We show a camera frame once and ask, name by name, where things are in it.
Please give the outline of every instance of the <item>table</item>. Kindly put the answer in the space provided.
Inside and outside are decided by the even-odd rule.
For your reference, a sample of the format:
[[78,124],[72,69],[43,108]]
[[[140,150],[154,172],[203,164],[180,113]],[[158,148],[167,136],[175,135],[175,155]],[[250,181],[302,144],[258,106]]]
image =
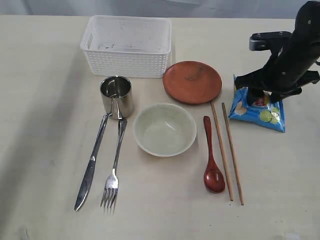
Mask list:
[[[320,85],[284,100],[286,133],[230,121],[244,206],[240,205],[221,102],[233,100],[233,74],[260,68],[269,53],[251,52],[256,32],[292,31],[294,20],[173,18],[172,62],[194,60],[221,75],[215,101],[232,180],[228,191],[209,193],[203,183],[208,150],[203,116],[208,103],[178,103],[160,79],[132,79],[135,112],[122,143],[115,214],[100,200],[111,171],[117,122],[101,143],[90,195],[74,204],[104,114],[99,84],[79,44],[88,17],[0,16],[0,239],[246,239],[320,237]],[[154,103],[188,110],[197,137],[185,153],[158,158],[138,148],[136,114]],[[216,130],[213,151],[223,169]]]

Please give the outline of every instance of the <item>basket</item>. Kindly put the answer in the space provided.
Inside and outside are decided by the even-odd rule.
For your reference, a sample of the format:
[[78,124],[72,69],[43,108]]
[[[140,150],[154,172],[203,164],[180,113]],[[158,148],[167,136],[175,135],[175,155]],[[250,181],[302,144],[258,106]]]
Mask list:
[[89,19],[80,48],[94,75],[162,78],[171,51],[171,21],[95,15]]

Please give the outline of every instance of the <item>wooden plate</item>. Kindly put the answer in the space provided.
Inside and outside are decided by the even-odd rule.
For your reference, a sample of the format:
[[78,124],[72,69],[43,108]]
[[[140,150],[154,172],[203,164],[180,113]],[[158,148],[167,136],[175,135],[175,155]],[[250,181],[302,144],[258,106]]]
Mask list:
[[198,61],[182,61],[169,67],[163,85],[174,99],[186,104],[203,104],[219,95],[222,82],[209,65]]

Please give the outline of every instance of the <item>red spoon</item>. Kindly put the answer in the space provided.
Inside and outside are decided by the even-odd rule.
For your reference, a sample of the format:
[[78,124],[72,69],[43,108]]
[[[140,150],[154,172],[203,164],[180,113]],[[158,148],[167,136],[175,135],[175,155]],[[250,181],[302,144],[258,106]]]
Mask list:
[[224,181],[224,176],[219,170],[213,154],[212,149],[212,131],[211,131],[211,121],[210,117],[204,116],[203,117],[204,129],[206,134],[206,140],[208,142],[208,150],[209,150],[209,161],[206,166],[206,170],[203,175],[204,185],[210,192],[215,194],[221,193],[225,190],[226,184]]

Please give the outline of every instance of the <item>chopstick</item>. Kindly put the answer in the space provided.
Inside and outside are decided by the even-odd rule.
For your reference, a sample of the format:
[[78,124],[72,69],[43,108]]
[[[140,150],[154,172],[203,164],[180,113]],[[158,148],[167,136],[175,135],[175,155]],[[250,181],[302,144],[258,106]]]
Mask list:
[[232,137],[231,137],[230,126],[229,126],[229,121],[228,121],[228,117],[227,117],[226,106],[225,106],[224,102],[222,103],[222,110],[223,110],[223,116],[224,116],[224,121],[225,121],[225,126],[226,126],[226,132],[227,132],[228,138],[229,138],[229,145],[230,145],[230,150],[231,150],[231,155],[232,155],[232,161],[233,161],[233,167],[234,167],[234,172],[235,172],[236,184],[238,186],[238,191],[239,191],[240,202],[241,202],[241,205],[244,205],[244,196],[242,194],[242,188],[241,188],[241,184],[240,184],[238,164],[237,164],[236,154],[235,154],[235,150],[234,150],[234,145],[233,145],[233,142],[232,142]]
[[226,154],[225,154],[225,150],[224,150],[224,145],[222,143],[222,138],[221,138],[220,127],[219,127],[219,122],[218,122],[218,118],[217,118],[217,113],[216,113],[214,101],[212,100],[210,103],[211,103],[213,119],[214,119],[214,123],[215,123],[216,134],[218,135],[220,151],[221,151],[221,156],[222,156],[222,162],[223,162],[223,167],[224,167],[224,172],[225,172],[225,177],[226,177],[226,183],[228,185],[228,190],[229,190],[229,197],[230,197],[230,201],[233,201],[234,200],[234,195],[232,193],[232,187],[231,187],[231,181],[230,181],[230,176],[229,176],[228,164],[227,164],[227,160],[226,160]]

